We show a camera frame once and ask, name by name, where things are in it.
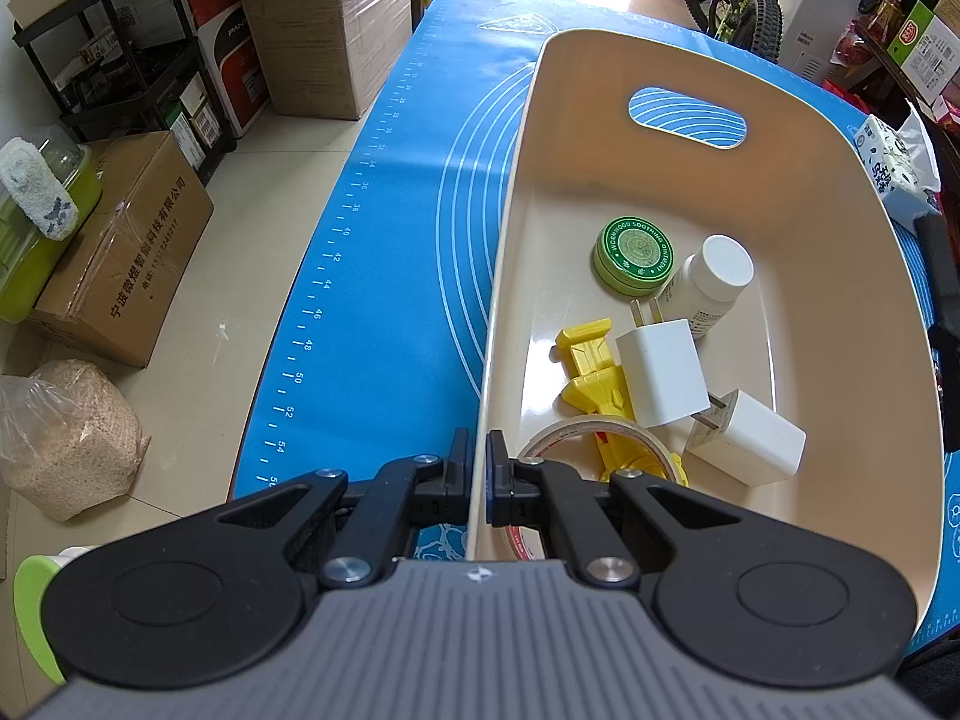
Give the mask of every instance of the printed logo on box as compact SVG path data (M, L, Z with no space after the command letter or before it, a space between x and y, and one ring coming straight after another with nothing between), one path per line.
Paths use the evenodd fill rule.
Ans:
M918 28L917 23L915 20L909 19L907 23L904 24L904 28L901 29L901 34L899 37L901 38L901 43L903 43L905 46L909 46L917 39L919 34L920 28Z

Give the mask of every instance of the white phone charger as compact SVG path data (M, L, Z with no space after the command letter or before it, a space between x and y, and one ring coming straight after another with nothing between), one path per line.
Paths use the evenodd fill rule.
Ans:
M797 473L806 434L742 389L693 416L686 451L755 488Z
M643 428L708 409L707 382L686 319L661 322L656 300L631 303L637 328L616 340L634 418Z

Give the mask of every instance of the white floor tile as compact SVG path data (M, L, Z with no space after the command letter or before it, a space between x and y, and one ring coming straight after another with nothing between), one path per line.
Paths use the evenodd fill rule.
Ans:
M697 25L690 16L690 11L683 0L660 0L666 13L666 20L676 25L685 26L687 29L696 29Z
M69 546L95 546L155 528L175 519L168 512L122 495L87 509L66 522L56 522L32 503L14 494L16 518L13 522L13 561L20 565L30 555L56 555ZM53 688L16 632L16 649L22 672L26 701L35 707ZM3 643L4 656L9 652Z
M16 532L16 509L19 496L11 493L7 527L7 579L0 581L0 709L8 715L18 715L27 709L23 691L20 662L16 648L16 618L13 616L13 541ZM10 706L16 712L6 709Z
M0 693L0 712L3 712L6 717L11 718L11 720L16 720L16 718L20 717L26 710L26 703L13 701L13 699L7 698L3 693Z
M227 498L272 335L346 159L234 153L213 176L213 217L150 365L104 365L152 436L133 497L179 515Z
M277 116L271 106L237 142L237 151L350 151L368 114L359 122L301 119Z

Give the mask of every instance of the basket handle hole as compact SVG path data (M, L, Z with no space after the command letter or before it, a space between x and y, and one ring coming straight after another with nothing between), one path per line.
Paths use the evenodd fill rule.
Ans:
M693 138L714 148L733 148L747 137L747 122L727 108L659 86L646 86L630 98L630 118L642 127Z

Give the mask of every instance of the bag of wood pellets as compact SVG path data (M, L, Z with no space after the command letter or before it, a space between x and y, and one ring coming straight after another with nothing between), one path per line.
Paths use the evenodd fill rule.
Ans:
M0 376L0 473L56 520L126 493L147 443L130 404L91 362Z

